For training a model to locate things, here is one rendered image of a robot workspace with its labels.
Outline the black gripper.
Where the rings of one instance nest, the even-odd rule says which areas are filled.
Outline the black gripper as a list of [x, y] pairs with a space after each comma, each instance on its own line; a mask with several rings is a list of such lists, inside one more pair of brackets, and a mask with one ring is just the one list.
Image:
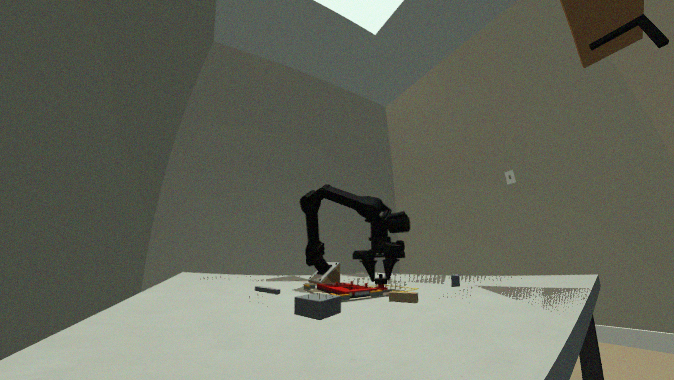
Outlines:
[[[371, 249], [367, 251], [355, 251], [353, 254], [353, 259], [362, 259], [359, 260], [361, 262], [365, 269], [367, 270], [367, 273], [369, 274], [369, 278], [372, 282], [375, 281], [375, 265], [377, 261], [375, 261], [375, 258], [385, 258], [383, 260], [383, 265], [385, 269], [385, 278], [387, 278], [387, 281], [390, 280], [390, 276], [392, 273], [392, 269], [395, 263], [397, 263], [400, 260], [397, 260], [397, 258], [405, 258], [405, 252], [401, 251], [400, 255], [387, 255], [386, 253], [377, 253], [377, 245], [378, 245], [378, 240], [379, 238], [383, 238], [383, 241], [387, 241], [388, 234], [386, 233], [375, 233], [371, 234], [371, 237], [368, 238], [368, 241], [371, 241]], [[381, 255], [381, 256], [376, 256], [376, 255]]]

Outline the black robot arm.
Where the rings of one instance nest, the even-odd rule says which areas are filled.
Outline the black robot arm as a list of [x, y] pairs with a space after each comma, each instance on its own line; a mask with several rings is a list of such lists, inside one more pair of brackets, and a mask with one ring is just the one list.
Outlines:
[[[392, 210], [377, 197], [357, 196], [328, 184], [316, 191], [312, 190], [300, 198], [300, 206], [306, 217], [309, 241], [305, 252], [306, 264], [314, 265], [318, 270], [318, 275], [324, 275], [332, 267], [322, 257], [325, 254], [325, 249], [324, 243], [319, 240], [318, 232], [318, 210], [321, 200], [324, 198], [356, 210], [366, 218], [365, 222], [371, 223], [371, 234], [388, 234], [388, 230], [390, 233], [406, 233], [410, 230], [410, 218], [405, 214], [405, 211], [391, 214]], [[383, 214], [380, 217], [381, 212]], [[377, 253], [383, 251], [387, 255], [400, 255], [401, 251], [405, 249], [404, 242], [402, 240], [391, 242], [390, 238], [387, 239], [387, 241], [383, 241], [383, 238], [379, 238]]]

